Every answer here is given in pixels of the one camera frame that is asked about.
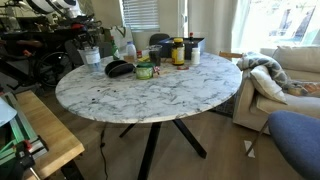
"power cord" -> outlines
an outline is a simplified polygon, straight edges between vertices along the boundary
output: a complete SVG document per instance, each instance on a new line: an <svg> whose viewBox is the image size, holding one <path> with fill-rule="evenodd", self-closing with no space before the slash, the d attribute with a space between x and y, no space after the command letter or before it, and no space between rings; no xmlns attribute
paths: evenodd
<svg viewBox="0 0 320 180"><path fill-rule="evenodd" d="M107 173L107 161L106 161L106 157L103 154L103 147L106 145L106 143L102 142L103 137L104 137L104 131L105 131L106 127L104 127L104 129L101 132L101 136L100 136L100 152L103 158L103 163L104 163L104 174L106 175L106 180L108 180L108 173Z"/></svg>

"round table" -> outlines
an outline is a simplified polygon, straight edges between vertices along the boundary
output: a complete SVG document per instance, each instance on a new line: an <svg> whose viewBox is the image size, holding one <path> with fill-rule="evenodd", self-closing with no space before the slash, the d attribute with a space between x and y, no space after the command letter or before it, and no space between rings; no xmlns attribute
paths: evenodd
<svg viewBox="0 0 320 180"><path fill-rule="evenodd" d="M111 62L102 59L103 67ZM134 73L116 78L103 71L89 72L81 66L65 77L56 87L60 104L81 117L111 122L152 123L138 179L147 179L161 122L173 121L198 154L207 153L194 138L181 118L209 110L235 94L241 83L238 67L222 57L203 53L199 65L177 70L162 63L160 76L138 80Z"/></svg>

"wooden floor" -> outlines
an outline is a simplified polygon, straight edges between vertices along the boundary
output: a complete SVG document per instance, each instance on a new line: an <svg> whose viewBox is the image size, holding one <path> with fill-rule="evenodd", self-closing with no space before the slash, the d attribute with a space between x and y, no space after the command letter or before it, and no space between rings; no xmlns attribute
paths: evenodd
<svg viewBox="0 0 320 180"><path fill-rule="evenodd" d="M104 128L103 141L106 146L103 152L108 179L137 179L150 124L137 125L124 138L119 138L127 125L99 123L75 116L59 105L53 91L40 99L80 141L86 141L83 142L86 152L76 159L85 179L106 179L99 150L99 132ZM198 156L172 122L162 123L149 180L302 179L286 163L267 135L261 137L255 148L256 158L249 158L244 155L244 140L252 140L256 136L255 131L235 125L231 119L212 112L204 112L183 121L206 149L207 158ZM51 179L63 177L57 172Z"/></svg>

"green jar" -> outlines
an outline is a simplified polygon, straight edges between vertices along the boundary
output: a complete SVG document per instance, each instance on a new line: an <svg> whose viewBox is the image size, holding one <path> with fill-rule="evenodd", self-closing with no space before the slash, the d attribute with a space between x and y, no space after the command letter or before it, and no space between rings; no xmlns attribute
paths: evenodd
<svg viewBox="0 0 320 180"><path fill-rule="evenodd" d="M136 67L136 77L137 79L150 79L153 77L153 67L154 63L151 62L141 62L138 63Z"/></svg>

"beige sofa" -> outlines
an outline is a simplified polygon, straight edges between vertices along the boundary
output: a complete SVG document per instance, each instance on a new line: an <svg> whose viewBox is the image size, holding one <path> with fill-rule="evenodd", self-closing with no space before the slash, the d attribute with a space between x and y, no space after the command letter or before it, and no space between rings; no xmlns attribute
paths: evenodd
<svg viewBox="0 0 320 180"><path fill-rule="evenodd" d="M292 80L320 82L320 47L278 47L273 58ZM233 122L260 130L268 115L289 110L320 118L320 98L284 94L287 104L262 96L253 86L250 70L243 71L242 84L236 96Z"/></svg>

